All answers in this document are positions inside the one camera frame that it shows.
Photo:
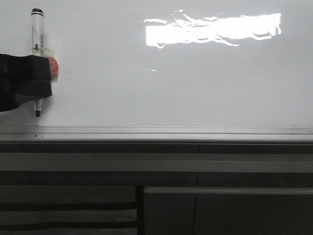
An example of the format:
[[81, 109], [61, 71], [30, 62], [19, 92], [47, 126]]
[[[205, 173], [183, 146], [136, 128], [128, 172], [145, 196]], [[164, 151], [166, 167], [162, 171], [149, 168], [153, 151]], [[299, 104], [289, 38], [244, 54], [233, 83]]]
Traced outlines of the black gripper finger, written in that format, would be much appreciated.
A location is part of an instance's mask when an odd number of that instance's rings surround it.
[[51, 81], [49, 60], [36, 55], [1, 54], [0, 81], [10, 86], [30, 81]]
[[7, 91], [0, 92], [0, 111], [12, 111], [27, 102], [52, 96], [50, 80], [31, 80], [10, 86]]

